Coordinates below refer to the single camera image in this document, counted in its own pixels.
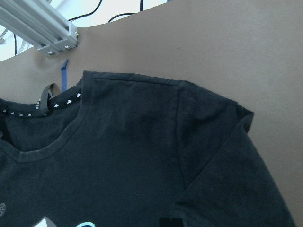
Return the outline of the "black printed t-shirt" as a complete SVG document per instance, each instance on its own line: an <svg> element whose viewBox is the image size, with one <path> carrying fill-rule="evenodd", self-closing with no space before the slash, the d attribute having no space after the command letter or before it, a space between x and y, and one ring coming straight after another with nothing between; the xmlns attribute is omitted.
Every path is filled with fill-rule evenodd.
<svg viewBox="0 0 303 227"><path fill-rule="evenodd" d="M251 142L253 112L183 80L85 71L0 102L0 224L293 227Z"/></svg>

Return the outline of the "crossing blue tape line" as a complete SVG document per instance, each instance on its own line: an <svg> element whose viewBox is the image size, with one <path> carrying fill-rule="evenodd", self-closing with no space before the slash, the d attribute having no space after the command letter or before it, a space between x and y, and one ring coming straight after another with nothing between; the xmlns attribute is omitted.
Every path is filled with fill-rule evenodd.
<svg viewBox="0 0 303 227"><path fill-rule="evenodd" d="M69 60L67 59L61 66L61 78L62 78L61 91L62 92L67 90L67 65L68 65L68 62L69 62Z"/></svg>

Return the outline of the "aluminium frame post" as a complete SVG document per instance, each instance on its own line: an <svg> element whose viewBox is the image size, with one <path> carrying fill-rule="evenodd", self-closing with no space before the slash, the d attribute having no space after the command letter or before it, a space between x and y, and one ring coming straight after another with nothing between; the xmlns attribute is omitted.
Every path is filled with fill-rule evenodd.
<svg viewBox="0 0 303 227"><path fill-rule="evenodd" d="M45 0L2 0L0 24L47 56L78 46L78 28Z"/></svg>

